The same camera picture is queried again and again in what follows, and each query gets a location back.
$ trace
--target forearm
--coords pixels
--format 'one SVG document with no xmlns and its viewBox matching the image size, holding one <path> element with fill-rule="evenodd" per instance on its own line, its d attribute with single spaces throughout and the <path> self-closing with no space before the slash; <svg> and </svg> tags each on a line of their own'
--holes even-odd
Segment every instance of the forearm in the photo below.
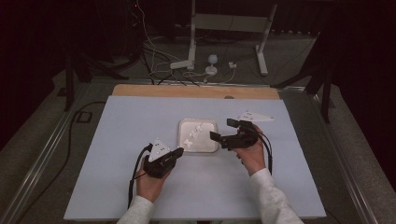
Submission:
<svg viewBox="0 0 396 224">
<path fill-rule="evenodd" d="M 120 218 L 117 224 L 147 224 L 151 218 L 154 204 L 140 196 L 135 196 L 128 211 Z"/>
<path fill-rule="evenodd" d="M 292 210 L 286 195 L 276 187 L 268 169 L 255 173 L 249 181 L 259 199 L 263 223 L 303 223 Z"/>
</svg>

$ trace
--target gray carpet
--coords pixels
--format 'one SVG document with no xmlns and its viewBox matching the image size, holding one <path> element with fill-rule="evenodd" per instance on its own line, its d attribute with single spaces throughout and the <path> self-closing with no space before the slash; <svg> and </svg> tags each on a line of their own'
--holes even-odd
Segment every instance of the gray carpet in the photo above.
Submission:
<svg viewBox="0 0 396 224">
<path fill-rule="evenodd" d="M 230 45 L 207 45 L 197 47 L 197 66 L 194 72 L 202 73 L 208 66 L 206 59 L 210 53 L 219 55 L 221 73 L 209 79 L 209 85 L 228 80 L 231 74 L 227 72 L 228 61 L 237 63 L 235 76 L 229 84 L 268 85 L 277 83 L 287 77 L 297 74 L 304 58 L 314 42 L 311 36 L 303 35 L 271 35 L 264 50 L 269 75 L 261 77 L 254 56 L 253 46 L 260 41 L 259 36 Z M 170 53 L 184 60 L 187 59 L 188 38 L 181 37 L 176 42 L 165 39 L 153 40 L 157 50 Z M 163 60 L 156 58 L 155 63 Z M 180 80 L 192 85 L 184 79 L 182 73 L 174 73 L 163 84 L 178 84 Z M 141 63 L 136 63 L 121 72 L 130 77 L 123 83 L 136 83 L 145 79 L 148 81 L 148 71 Z M 156 83 L 166 74 L 155 74 Z M 198 84 L 204 77 L 196 77 Z M 304 86 L 306 79 L 294 83 L 295 86 Z M 12 197 L 16 193 L 25 174 L 28 172 L 35 158 L 46 145 L 52 131 L 64 114 L 63 97 L 56 96 L 59 88 L 64 86 L 64 73 L 59 74 L 54 82 L 56 89 L 47 97 L 37 111 L 26 121 L 9 143 L 0 152 L 0 212 L 6 210 Z M 88 89 L 77 101 L 76 108 L 90 102 L 105 101 L 111 94 L 114 86 L 120 83 L 117 80 L 96 73 Z M 345 153 L 350 170 L 358 183 L 358 187 L 372 208 L 378 223 L 393 223 L 396 210 L 396 196 L 389 182 L 381 172 L 373 152 L 368 147 L 364 136 L 353 116 L 348 111 L 336 87 L 332 87 L 332 105 L 330 109 L 331 124 L 324 124 L 315 111 L 312 97 L 299 91 L 282 91 L 281 97 L 290 112 L 290 117 L 297 132 L 297 136 L 304 150 L 304 155 L 318 187 L 320 198 L 328 210 L 324 218 L 304 220 L 304 223 L 363 223 L 357 205 L 350 196 L 350 191 L 338 163 L 332 144 L 329 144 L 329 132 L 334 142 Z M 72 144 L 70 160 L 56 181 L 39 198 L 25 214 L 21 223 L 68 223 L 63 220 L 64 211 L 76 184 L 79 170 L 84 162 L 90 146 L 96 125 L 100 119 L 104 105 L 96 104 L 87 107 L 93 113 L 90 123 L 75 123 L 72 130 Z M 62 138 L 45 171 L 37 182 L 35 190 L 27 204 L 30 204 L 44 187 L 53 179 L 62 166 L 67 155 L 67 130 Z"/>
</svg>

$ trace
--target person's left hand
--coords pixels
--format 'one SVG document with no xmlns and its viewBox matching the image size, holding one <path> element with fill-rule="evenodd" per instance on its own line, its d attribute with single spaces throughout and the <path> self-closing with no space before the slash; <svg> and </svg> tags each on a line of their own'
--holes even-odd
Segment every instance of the person's left hand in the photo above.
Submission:
<svg viewBox="0 0 396 224">
<path fill-rule="evenodd" d="M 140 169 L 136 173 L 136 176 L 140 176 L 145 173 L 145 171 L 143 170 L 144 162 L 145 162 L 145 160 L 142 160 L 142 162 L 140 164 Z M 165 179 L 170 174 L 171 174 L 171 171 L 169 171 L 161 179 L 151 177 L 147 174 L 138 177 L 136 179 L 136 181 L 137 181 L 137 186 L 136 186 L 137 195 L 154 203 L 161 194 L 161 190 L 163 189 L 163 183 L 165 182 Z"/>
</svg>

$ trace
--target white sleeve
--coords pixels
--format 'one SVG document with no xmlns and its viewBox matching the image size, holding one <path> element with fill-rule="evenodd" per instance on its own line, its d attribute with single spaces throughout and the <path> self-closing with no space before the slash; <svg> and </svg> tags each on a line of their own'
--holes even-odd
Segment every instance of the white sleeve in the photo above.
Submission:
<svg viewBox="0 0 396 224">
<path fill-rule="evenodd" d="M 267 168 L 252 175 L 249 182 L 259 200 L 262 223 L 303 224 L 291 208 L 286 195 L 276 187 Z"/>
<path fill-rule="evenodd" d="M 128 211 L 120 218 L 117 224 L 148 224 L 154 204 L 138 195 L 131 202 Z"/>
</svg>

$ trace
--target person's right hand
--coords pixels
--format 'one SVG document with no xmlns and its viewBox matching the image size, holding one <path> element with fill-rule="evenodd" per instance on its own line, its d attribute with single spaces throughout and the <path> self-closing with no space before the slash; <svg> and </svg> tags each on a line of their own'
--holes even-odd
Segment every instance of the person's right hand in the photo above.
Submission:
<svg viewBox="0 0 396 224">
<path fill-rule="evenodd" d="M 254 127 L 257 132 L 262 133 L 259 127 L 256 125 Z M 254 175 L 256 172 L 265 168 L 264 148 L 260 139 L 251 147 L 233 148 L 233 151 L 236 152 L 236 157 L 241 159 L 249 175 Z"/>
</svg>

